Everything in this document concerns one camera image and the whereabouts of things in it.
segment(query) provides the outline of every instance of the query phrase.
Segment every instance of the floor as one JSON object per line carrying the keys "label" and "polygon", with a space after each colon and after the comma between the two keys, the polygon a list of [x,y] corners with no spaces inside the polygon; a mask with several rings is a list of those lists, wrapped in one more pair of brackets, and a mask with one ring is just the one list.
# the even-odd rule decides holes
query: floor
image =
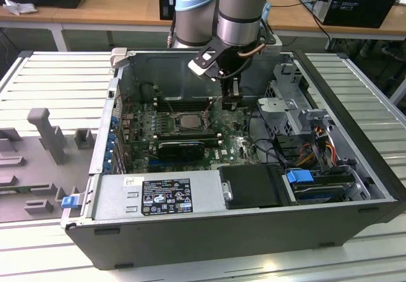
{"label": "floor", "polygon": [[[0,32],[0,76],[3,76],[8,65],[13,64],[18,56],[18,50],[31,51],[56,51],[55,43],[51,32],[39,29],[3,29],[6,36]],[[129,49],[159,49],[166,46],[166,33],[155,32],[113,32],[115,47],[127,47]],[[72,51],[110,51],[111,47],[107,42],[107,34],[104,31],[68,30],[66,38]],[[324,46],[327,39],[309,37],[281,37],[287,46],[284,50],[302,49],[307,53],[324,53]],[[347,40],[336,45],[335,51],[344,52],[353,58],[353,61],[363,72],[374,81],[381,89],[386,87],[387,95],[390,96],[405,78],[389,82],[388,79],[400,68],[401,63],[391,58],[386,58],[381,53],[384,42],[379,42],[374,48],[369,59],[363,59],[357,55],[360,42]]]}

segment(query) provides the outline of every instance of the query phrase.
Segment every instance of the table leg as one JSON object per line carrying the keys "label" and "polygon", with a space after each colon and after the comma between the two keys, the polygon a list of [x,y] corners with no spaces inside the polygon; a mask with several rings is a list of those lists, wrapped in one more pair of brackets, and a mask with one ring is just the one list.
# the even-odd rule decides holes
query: table leg
{"label": "table leg", "polygon": [[62,28],[52,28],[50,29],[53,40],[55,41],[56,47],[59,52],[68,52],[70,51],[69,45],[66,43],[66,40],[63,36]]}
{"label": "table leg", "polygon": [[[403,65],[399,68],[396,74],[390,78],[390,80],[392,79],[393,81],[395,81],[397,77],[399,77],[405,70],[406,70],[406,62],[403,63]],[[396,89],[396,91],[392,94],[390,101],[394,105],[397,105],[405,96],[405,94],[406,94],[406,78]]]}
{"label": "table leg", "polygon": [[114,46],[113,32],[111,30],[108,30],[108,31],[106,31],[106,33],[107,33],[108,45]]}

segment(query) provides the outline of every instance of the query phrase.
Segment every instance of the motherboard chip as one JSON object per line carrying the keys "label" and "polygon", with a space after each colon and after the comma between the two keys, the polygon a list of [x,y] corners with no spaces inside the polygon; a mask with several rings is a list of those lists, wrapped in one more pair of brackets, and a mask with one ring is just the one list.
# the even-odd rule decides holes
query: motherboard chip
{"label": "motherboard chip", "polygon": [[196,114],[182,115],[180,126],[184,128],[198,129],[200,127],[200,117]]}

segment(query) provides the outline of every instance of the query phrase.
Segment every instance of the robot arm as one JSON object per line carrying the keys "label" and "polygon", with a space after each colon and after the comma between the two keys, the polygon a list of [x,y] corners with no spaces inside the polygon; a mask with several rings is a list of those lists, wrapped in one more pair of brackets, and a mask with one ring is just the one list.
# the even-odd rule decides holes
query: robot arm
{"label": "robot arm", "polygon": [[[196,75],[220,81],[225,110],[232,110],[242,98],[241,73],[250,67],[252,56],[265,47],[270,37],[262,19],[263,12],[269,12],[264,2],[219,0],[216,37],[188,65]],[[264,43],[259,41],[261,23],[266,32]]]}

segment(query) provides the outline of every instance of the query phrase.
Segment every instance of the black plastic cover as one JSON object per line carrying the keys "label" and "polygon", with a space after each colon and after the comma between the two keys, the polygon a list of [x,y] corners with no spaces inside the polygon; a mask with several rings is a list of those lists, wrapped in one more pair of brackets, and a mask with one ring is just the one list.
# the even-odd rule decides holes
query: black plastic cover
{"label": "black plastic cover", "polygon": [[221,182],[231,186],[233,200],[227,209],[268,208],[290,205],[281,167],[239,165],[219,168]]}

